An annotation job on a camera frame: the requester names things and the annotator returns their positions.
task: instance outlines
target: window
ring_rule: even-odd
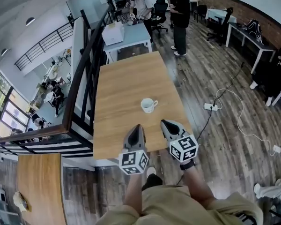
[[[14,90],[0,73],[0,136],[10,136],[17,128],[26,132],[29,116],[25,113],[28,102]]]

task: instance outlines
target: coffee cup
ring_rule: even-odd
[[[144,110],[145,113],[152,113],[154,108],[157,106],[158,101],[153,101],[150,98],[145,98],[140,103],[141,108]]]

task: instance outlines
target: white cable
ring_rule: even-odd
[[[239,99],[239,101],[241,102],[241,104],[243,105],[243,109],[242,109],[242,112],[240,113],[240,116],[239,116],[239,118],[238,118],[238,121],[237,121],[237,127],[238,127],[238,130],[244,135],[244,136],[254,136],[254,137],[256,137],[256,138],[258,138],[260,141],[262,141],[262,142],[268,142],[269,144],[270,144],[270,151],[269,151],[269,153],[270,153],[270,156],[274,156],[275,155],[275,153],[276,153],[276,151],[274,152],[274,154],[271,154],[271,142],[269,141],[269,140],[262,140],[261,138],[259,138],[258,136],[256,136],[255,134],[245,134],[241,129],[240,129],[240,127],[239,127],[239,121],[240,121],[240,118],[241,118],[241,116],[243,115],[243,113],[244,113],[244,104],[243,104],[243,101],[241,100],[241,98],[235,93],[235,92],[232,92],[232,91],[230,91],[230,90],[228,90],[228,89],[226,89],[226,88],[223,88],[223,89],[219,89],[217,92],[216,92],[216,94],[215,94],[215,96],[216,96],[216,98],[219,100],[219,102],[221,103],[221,101],[220,101],[220,99],[218,98],[218,96],[217,96],[217,94],[218,94],[218,92],[219,91],[222,91],[222,90],[227,90],[228,92],[231,92],[232,94],[234,94],[238,99]]]

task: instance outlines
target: brick wall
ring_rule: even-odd
[[[251,5],[239,0],[199,0],[200,4],[207,5],[207,8],[216,9],[233,7],[233,16],[237,18],[238,23],[248,23],[251,19],[258,20],[262,36],[276,48],[281,47],[281,24]]]

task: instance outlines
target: railing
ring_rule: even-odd
[[[60,28],[56,29],[48,36],[44,37],[41,41],[30,48],[22,57],[19,58],[15,65],[22,71],[28,64],[36,59],[41,54],[45,53],[48,49],[63,42],[65,39],[73,35],[73,28],[71,23],[67,23]]]
[[[85,41],[85,45],[87,45],[84,48],[82,57],[72,80],[70,91],[66,100],[62,123],[36,131],[2,137],[0,138],[0,153],[18,155],[60,152],[62,156],[67,158],[92,156],[93,143],[90,142],[90,140],[92,139],[94,133],[93,123],[96,105],[96,89],[100,66],[104,65],[107,59],[105,53],[103,52],[104,42],[102,39],[102,25],[111,21],[111,16],[109,15],[110,10],[111,7],[105,11],[96,29],[92,31],[90,41]],[[88,36],[86,34],[86,28],[84,32],[85,39],[87,39]],[[85,69],[87,74],[87,85],[83,98],[81,116],[78,116],[74,112],[74,109],[79,86]],[[91,109],[86,111],[88,99],[91,104]],[[85,117],[86,113],[90,117],[89,120]],[[81,135],[81,132],[87,134],[91,137],[91,139],[89,139],[86,135]],[[47,137],[48,140],[43,139],[41,142],[27,142],[27,140],[39,137]]]

